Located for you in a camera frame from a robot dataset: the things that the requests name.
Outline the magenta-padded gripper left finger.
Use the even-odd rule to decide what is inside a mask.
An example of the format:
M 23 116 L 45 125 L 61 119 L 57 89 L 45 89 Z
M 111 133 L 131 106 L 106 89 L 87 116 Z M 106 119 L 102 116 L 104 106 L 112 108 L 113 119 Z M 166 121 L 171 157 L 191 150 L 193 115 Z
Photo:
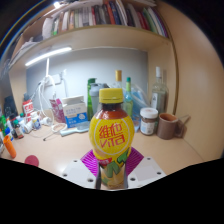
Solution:
M 81 159 L 73 159 L 65 168 L 62 178 L 84 188 L 100 188 L 100 165 L 90 150 Z

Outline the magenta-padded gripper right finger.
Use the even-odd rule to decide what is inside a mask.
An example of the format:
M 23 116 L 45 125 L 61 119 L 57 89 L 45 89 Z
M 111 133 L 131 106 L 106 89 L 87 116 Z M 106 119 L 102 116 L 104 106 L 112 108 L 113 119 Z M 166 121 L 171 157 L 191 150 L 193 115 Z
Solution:
M 144 157 L 135 148 L 131 149 L 131 153 L 125 164 L 125 189 L 143 187 L 165 176 L 164 171 L 152 157 Z

